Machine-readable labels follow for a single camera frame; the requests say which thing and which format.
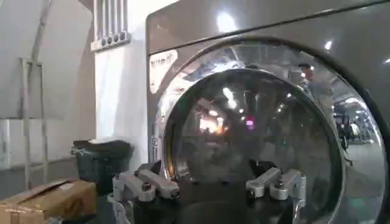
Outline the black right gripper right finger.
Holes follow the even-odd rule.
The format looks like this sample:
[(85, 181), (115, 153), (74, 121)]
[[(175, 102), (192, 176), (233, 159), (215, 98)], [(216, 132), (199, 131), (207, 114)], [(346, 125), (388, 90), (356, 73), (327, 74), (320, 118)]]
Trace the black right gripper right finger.
[(307, 199), (307, 176), (301, 171), (290, 169), (284, 172), (272, 161), (249, 160), (254, 179), (245, 182), (246, 191), (253, 199), (261, 198), (266, 191), (275, 200), (288, 197), (298, 201)]

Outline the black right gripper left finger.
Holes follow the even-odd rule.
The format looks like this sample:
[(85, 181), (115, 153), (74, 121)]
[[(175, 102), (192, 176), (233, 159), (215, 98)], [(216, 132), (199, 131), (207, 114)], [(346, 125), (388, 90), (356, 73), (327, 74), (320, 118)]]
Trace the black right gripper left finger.
[(156, 197), (175, 200), (180, 197), (178, 183), (160, 175), (161, 161), (144, 163), (135, 171), (116, 174), (113, 179), (113, 198), (116, 201), (153, 201)]

